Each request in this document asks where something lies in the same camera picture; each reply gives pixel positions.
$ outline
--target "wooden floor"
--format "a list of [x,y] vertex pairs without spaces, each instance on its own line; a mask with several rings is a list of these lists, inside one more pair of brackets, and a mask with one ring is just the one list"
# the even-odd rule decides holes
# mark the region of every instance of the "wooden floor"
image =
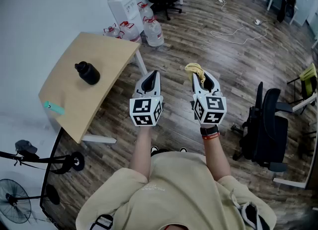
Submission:
[[[314,126],[308,126],[315,117],[314,108],[309,106],[303,115],[279,114],[289,120],[284,159],[288,170],[284,173],[275,174],[246,159],[233,161],[232,155],[239,151],[240,137],[230,130],[233,123],[242,124],[247,119],[261,81],[263,93],[270,88],[279,88],[281,101],[293,100],[293,86],[287,86],[286,82],[296,78],[310,63],[308,56],[314,42],[311,31],[306,25],[300,28],[295,23],[292,26],[286,22],[273,24],[276,15],[266,11],[263,1],[226,0],[225,10],[239,16],[244,23],[244,29],[227,37],[229,40],[244,42],[247,37],[264,34],[264,28],[268,26],[265,38],[248,41],[245,45],[230,44],[210,34],[211,30],[233,33],[240,28],[236,18],[221,11],[222,4],[218,0],[183,1],[182,14],[169,11],[171,21],[166,20],[164,12],[158,13],[164,45],[152,48],[143,37],[140,49],[148,71],[160,71],[161,94],[165,102],[164,112],[154,127],[153,145],[169,150],[186,147],[190,152],[204,154],[199,125],[194,121],[190,105],[191,84],[184,71],[188,63],[199,63],[218,79],[227,98],[228,113],[219,129],[233,176],[273,208],[277,215],[275,229],[314,229],[308,221],[318,216],[317,212],[311,211],[312,206],[318,206],[317,192],[272,182],[275,176],[305,181],[311,158],[299,159],[297,151],[303,143],[313,146],[302,139],[302,132],[315,130]],[[255,19],[268,22],[255,26]],[[129,116],[129,99],[140,77],[137,66],[127,66],[89,128],[92,134],[116,138],[116,144],[82,142],[77,145],[67,133],[63,134],[56,155],[80,151],[86,165],[81,172],[49,174],[48,183],[57,188],[61,201],[74,206],[44,202],[47,213],[61,228],[75,229],[75,219],[84,202],[113,172],[128,166],[138,130]]]

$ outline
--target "red bracelet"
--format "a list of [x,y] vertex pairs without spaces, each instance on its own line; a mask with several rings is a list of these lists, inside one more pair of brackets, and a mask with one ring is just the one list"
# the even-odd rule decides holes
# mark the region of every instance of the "red bracelet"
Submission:
[[219,137],[219,136],[220,136],[220,132],[217,132],[217,133],[215,133],[213,135],[202,136],[202,138],[204,140],[211,140],[211,139],[214,139],[214,138]]

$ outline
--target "teal object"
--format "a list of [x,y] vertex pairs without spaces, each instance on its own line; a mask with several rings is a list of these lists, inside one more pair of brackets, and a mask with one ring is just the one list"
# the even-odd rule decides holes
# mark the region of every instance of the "teal object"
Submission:
[[53,104],[50,101],[45,101],[44,102],[44,108],[48,108],[51,111],[57,112],[57,113],[59,113],[61,115],[65,114],[65,110],[64,110],[63,107],[61,107],[59,105],[56,105],[56,104]]

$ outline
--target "beige t-shirt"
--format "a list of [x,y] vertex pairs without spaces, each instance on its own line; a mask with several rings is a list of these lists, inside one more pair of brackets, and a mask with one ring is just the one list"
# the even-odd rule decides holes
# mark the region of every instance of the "beige t-shirt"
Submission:
[[149,181],[122,168],[115,172],[84,204],[76,219],[77,230],[89,230],[100,215],[113,215],[114,230],[160,230],[171,224],[189,230],[251,230],[229,198],[242,206],[257,205],[259,215],[272,230],[272,209],[232,176],[216,182],[205,162],[195,153],[168,152],[152,157]]

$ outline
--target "shirt sleeve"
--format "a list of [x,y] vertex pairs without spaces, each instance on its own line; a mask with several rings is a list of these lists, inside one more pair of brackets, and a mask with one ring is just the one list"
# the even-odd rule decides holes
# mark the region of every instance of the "shirt sleeve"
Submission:
[[88,230],[100,215],[114,213],[147,182],[145,176],[132,169],[116,171],[83,205],[76,219],[76,229]]
[[271,230],[274,229],[277,221],[274,211],[263,200],[250,192],[246,185],[239,183],[233,176],[224,176],[218,180],[218,183],[230,192],[235,189],[234,195],[239,205],[242,206],[247,202],[256,204],[259,215],[265,220]]

